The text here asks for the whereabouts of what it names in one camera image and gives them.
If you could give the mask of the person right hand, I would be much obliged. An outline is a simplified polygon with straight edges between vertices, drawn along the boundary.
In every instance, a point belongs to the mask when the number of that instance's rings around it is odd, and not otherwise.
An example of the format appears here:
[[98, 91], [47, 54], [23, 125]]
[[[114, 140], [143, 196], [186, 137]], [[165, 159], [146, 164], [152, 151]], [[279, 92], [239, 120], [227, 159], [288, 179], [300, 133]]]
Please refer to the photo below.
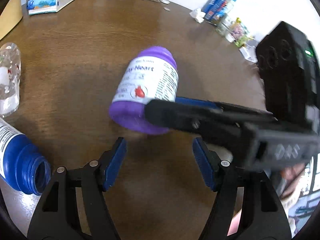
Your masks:
[[281, 178], [286, 184], [277, 192], [280, 192], [279, 198], [287, 217], [289, 216], [289, 208], [293, 207], [298, 201], [298, 189], [301, 189], [300, 180], [304, 175], [305, 166], [304, 163], [297, 164], [280, 172]]

